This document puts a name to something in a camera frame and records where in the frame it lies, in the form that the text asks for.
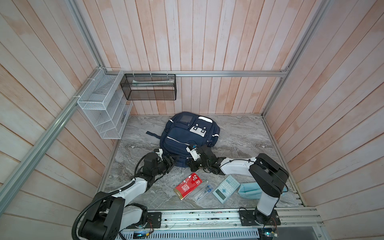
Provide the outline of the red snack box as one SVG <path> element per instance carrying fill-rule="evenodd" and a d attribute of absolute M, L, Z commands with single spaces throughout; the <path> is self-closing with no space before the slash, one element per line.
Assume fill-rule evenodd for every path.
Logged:
<path fill-rule="evenodd" d="M 174 188 L 174 192 L 182 201 L 202 183 L 202 179 L 196 173 L 192 173 Z"/>

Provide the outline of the clear bag with pens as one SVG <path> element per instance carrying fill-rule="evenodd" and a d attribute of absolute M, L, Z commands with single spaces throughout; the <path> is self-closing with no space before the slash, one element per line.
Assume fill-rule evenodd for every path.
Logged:
<path fill-rule="evenodd" d="M 202 189 L 200 189 L 193 197 L 193 199 L 198 202 L 200 200 L 202 200 L 205 196 L 207 196 L 208 194 L 210 194 L 213 190 L 213 186 L 211 184 L 207 184 L 206 186 L 204 186 Z"/>

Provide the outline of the navy blue student backpack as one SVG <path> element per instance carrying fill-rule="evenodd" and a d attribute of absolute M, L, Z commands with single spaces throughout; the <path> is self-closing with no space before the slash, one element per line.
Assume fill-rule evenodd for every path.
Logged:
<path fill-rule="evenodd" d="M 188 160 L 192 158 L 187 147 L 213 147 L 219 139 L 220 131 L 218 124 L 211 118 L 181 112 L 168 120 L 160 136 L 149 131 L 146 134 L 160 140 L 160 148 L 176 160 L 177 167 L 186 168 Z"/>

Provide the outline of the light blue pencil pouch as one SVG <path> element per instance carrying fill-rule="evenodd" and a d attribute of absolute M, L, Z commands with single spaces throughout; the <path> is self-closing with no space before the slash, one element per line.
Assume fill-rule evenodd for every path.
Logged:
<path fill-rule="evenodd" d="M 243 183 L 240 185 L 238 194 L 240 197 L 248 200 L 258 200 L 262 196 L 262 189 L 258 183 Z"/>

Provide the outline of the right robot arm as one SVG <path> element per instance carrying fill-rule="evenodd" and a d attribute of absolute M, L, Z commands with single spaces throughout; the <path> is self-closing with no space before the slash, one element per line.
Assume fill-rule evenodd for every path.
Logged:
<path fill-rule="evenodd" d="M 243 175 L 253 177 L 262 191 L 255 209 L 257 217 L 270 217 L 280 196 L 287 190 L 288 171 L 266 154 L 258 154 L 254 158 L 231 159 L 218 158 L 211 148 L 188 146 L 186 151 L 191 157 L 187 166 L 192 172 L 206 170 L 215 175 Z"/>

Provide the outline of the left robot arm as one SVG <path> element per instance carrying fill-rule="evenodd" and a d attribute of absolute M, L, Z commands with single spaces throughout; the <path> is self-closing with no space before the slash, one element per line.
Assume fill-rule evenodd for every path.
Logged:
<path fill-rule="evenodd" d="M 80 240 L 114 240 L 130 226 L 146 227 L 149 223 L 148 208 L 133 203 L 175 165 L 175 160 L 162 149 L 144 155 L 136 166 L 132 180 L 109 193 L 98 192 L 76 217 L 72 238 Z"/>

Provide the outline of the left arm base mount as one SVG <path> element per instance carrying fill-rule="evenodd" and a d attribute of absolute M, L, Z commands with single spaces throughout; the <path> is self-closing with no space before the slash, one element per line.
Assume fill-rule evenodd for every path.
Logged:
<path fill-rule="evenodd" d="M 148 212 L 144 205 L 132 203 L 123 210 L 120 230 L 124 229 L 155 229 L 161 227 L 162 213 Z"/>

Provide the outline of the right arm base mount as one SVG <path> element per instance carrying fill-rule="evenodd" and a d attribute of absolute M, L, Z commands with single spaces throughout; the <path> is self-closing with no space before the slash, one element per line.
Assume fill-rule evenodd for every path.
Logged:
<path fill-rule="evenodd" d="M 281 220 L 276 210 L 269 216 L 259 213 L 257 209 L 239 208 L 239 217 L 243 227 L 246 226 L 280 226 Z"/>

